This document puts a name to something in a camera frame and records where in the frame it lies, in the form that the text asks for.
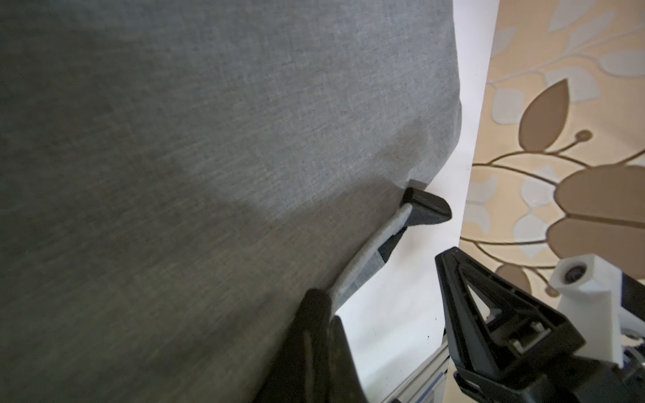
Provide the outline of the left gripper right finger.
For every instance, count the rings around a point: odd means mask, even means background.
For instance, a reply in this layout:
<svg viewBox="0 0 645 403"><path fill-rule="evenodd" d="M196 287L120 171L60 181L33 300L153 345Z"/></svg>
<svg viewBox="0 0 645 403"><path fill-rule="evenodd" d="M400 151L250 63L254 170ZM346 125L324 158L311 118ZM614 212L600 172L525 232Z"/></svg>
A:
<svg viewBox="0 0 645 403"><path fill-rule="evenodd" d="M341 318L335 316L329 328L329 393L327 402L367 403L359 381Z"/></svg>

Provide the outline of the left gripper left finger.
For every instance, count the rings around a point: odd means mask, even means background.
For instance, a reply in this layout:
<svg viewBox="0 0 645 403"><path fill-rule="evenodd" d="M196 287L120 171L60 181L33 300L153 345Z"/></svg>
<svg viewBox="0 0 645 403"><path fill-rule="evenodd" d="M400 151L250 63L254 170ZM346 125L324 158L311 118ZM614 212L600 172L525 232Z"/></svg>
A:
<svg viewBox="0 0 645 403"><path fill-rule="evenodd" d="M307 291L255 402L327 401L331 307L327 292Z"/></svg>

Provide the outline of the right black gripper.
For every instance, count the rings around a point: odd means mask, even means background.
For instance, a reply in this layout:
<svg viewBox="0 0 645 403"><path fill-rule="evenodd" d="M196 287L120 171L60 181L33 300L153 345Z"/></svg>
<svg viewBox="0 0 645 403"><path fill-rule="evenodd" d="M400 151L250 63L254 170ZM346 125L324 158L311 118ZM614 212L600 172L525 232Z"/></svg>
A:
<svg viewBox="0 0 645 403"><path fill-rule="evenodd" d="M451 248L435 258L455 381L478 402L641 402L644 286L597 255L561 260L550 307Z"/></svg>

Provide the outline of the grey laptop bag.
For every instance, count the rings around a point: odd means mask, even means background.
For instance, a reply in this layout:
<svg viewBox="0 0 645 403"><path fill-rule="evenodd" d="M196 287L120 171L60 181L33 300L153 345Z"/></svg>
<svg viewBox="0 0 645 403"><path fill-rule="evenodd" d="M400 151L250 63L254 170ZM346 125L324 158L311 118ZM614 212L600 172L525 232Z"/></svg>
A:
<svg viewBox="0 0 645 403"><path fill-rule="evenodd" d="M2 401L253 401L460 118L450 1L2 2Z"/></svg>

